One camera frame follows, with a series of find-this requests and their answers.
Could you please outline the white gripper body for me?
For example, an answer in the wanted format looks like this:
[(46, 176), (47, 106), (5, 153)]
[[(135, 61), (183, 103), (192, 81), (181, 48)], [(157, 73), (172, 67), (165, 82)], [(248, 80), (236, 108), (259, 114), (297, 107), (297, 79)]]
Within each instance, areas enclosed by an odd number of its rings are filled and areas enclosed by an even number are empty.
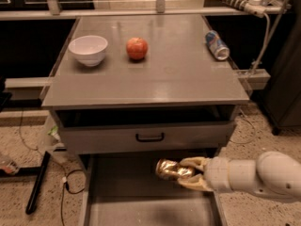
[(231, 192), (229, 163), (226, 157), (214, 157), (205, 166), (203, 176), (214, 191)]

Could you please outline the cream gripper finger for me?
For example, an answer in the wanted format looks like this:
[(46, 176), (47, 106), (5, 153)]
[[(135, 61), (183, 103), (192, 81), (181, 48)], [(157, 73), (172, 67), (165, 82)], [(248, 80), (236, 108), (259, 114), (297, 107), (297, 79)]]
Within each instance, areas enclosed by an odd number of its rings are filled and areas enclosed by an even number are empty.
[(204, 171), (205, 166), (210, 162), (210, 158), (197, 156), (197, 157), (187, 157), (180, 161), (180, 165), (183, 167), (191, 167), (195, 170)]
[(183, 179), (179, 178), (177, 180), (178, 184), (196, 191), (212, 191), (213, 189), (208, 185), (201, 174), (197, 174), (191, 178)]

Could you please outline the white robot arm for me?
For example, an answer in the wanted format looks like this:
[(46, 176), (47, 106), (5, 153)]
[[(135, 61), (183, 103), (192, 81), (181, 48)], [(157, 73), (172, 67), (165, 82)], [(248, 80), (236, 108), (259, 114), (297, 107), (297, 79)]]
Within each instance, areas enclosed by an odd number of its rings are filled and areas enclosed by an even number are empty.
[(186, 188), (218, 193), (245, 192), (276, 202), (301, 201), (301, 164), (280, 152), (265, 152), (255, 160), (189, 157), (180, 165), (202, 171), (178, 179)]

